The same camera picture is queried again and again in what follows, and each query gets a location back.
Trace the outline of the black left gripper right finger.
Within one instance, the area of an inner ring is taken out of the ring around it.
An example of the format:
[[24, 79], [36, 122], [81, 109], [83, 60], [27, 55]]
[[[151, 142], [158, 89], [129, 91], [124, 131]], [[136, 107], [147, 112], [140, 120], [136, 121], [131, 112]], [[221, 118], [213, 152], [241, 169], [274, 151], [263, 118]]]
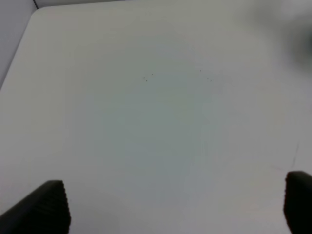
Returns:
[[284, 217], [292, 234], [312, 232], [312, 176], [304, 171], [287, 173]]

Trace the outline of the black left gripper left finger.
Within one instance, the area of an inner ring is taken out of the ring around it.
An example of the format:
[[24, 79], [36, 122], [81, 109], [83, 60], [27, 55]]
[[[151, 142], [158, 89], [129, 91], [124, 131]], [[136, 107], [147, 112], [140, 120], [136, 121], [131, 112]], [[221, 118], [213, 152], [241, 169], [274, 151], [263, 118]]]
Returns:
[[2, 234], [67, 234], [71, 214], [64, 183], [49, 180], [0, 216]]

